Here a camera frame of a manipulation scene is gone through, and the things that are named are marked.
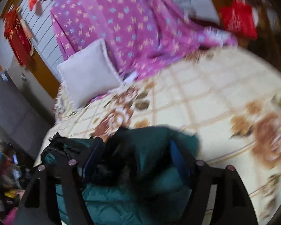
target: metal rivet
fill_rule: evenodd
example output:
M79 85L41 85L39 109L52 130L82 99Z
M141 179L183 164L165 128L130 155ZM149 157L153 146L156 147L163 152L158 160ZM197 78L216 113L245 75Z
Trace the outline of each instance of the metal rivet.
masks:
M230 170L230 171L234 171L235 170L235 167L233 167L232 165L228 165L226 168L228 170Z
M203 160L198 160L197 161L197 165L198 166L204 166L205 165L205 162Z
M68 164L69 164L70 166L74 166L76 163L77 163L77 161L76 161L75 159L71 159L71 160L69 160L69 162L68 162Z
M40 165L37 169L41 172L45 170L45 165Z

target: white pillow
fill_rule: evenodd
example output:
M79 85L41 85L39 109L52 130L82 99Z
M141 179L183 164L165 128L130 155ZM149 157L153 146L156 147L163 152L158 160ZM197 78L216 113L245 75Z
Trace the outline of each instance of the white pillow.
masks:
M57 66L74 110L81 110L92 98L121 85L104 39L98 39Z

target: red decoration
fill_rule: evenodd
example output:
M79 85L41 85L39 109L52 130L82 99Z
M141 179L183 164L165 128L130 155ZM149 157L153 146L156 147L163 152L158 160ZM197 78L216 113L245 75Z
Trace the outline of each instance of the red decoration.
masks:
M221 9L222 21L227 31L239 37L257 39L252 8L242 1L233 0L232 6Z
M33 7L35 6L35 4L37 3L38 0L29 0L28 1L28 5L29 5L29 9L30 11L33 10Z
M33 55L34 48L25 34L20 23L17 9L13 8L3 17L4 37L10 43L10 46L21 66L28 66Z

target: pink fabric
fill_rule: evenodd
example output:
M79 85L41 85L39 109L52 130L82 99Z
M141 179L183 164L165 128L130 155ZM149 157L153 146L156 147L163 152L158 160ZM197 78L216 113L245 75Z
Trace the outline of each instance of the pink fabric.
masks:
M234 37L219 42L202 26L184 21L173 0L56 0L51 14L65 60L104 38L117 71L123 76L137 70L138 79L200 46L237 45Z
M3 225L13 225L18 208L13 208L3 221Z

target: red bag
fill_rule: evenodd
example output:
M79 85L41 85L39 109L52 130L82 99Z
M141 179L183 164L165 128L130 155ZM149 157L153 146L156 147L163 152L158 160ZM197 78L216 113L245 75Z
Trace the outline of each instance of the red bag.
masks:
M240 0L233 0L232 6L221 9L222 22L227 31L238 37L257 39L252 8Z

